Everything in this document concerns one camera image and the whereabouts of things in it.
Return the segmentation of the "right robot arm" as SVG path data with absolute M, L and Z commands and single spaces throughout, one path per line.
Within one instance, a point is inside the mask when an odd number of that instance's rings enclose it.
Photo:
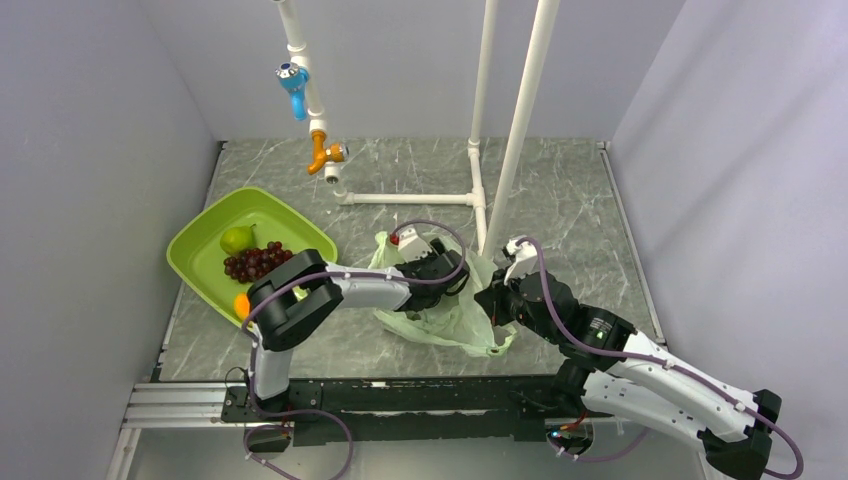
M 622 317 L 581 303 L 551 274 L 496 278 L 474 298 L 496 325 L 516 322 L 564 355 L 549 394 L 560 413 L 588 410 L 661 431 L 733 479 L 765 474 L 778 395 L 703 374 Z

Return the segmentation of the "dark red grape bunch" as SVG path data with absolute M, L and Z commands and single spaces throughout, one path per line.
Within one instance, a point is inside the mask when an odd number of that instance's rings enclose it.
M 224 275 L 240 284 L 259 280 L 275 268 L 291 260 L 294 252 L 282 242 L 268 242 L 263 248 L 247 249 L 223 261 Z

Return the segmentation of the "orange fake fruit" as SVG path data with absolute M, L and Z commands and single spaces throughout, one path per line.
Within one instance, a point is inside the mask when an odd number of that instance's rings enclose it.
M 250 314 L 251 305 L 245 292 L 239 293 L 233 300 L 233 310 L 240 321 L 244 321 Z

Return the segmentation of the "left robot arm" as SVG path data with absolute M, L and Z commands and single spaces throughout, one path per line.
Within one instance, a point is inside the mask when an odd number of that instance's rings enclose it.
M 398 235 L 401 261 L 380 269 L 344 267 L 307 249 L 257 280 L 247 292 L 254 352 L 248 407 L 264 420 L 287 408 L 294 349 L 339 309 L 421 312 L 464 286 L 461 250 L 410 230 Z

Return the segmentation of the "green avocado print plastic bag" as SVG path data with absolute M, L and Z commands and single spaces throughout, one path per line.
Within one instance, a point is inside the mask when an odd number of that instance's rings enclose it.
M 496 327 L 474 295 L 489 286 L 496 270 L 493 261 L 467 253 L 470 278 L 455 296 L 444 297 L 438 305 L 421 312 L 392 312 L 376 309 L 374 316 L 383 327 L 411 342 L 457 347 L 472 357 L 505 354 L 518 338 L 514 326 Z

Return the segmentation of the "green fake fruit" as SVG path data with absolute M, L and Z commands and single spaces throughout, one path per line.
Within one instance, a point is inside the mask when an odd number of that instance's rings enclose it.
M 255 224 L 234 226 L 223 232 L 219 247 L 228 256 L 236 257 L 256 247 Z

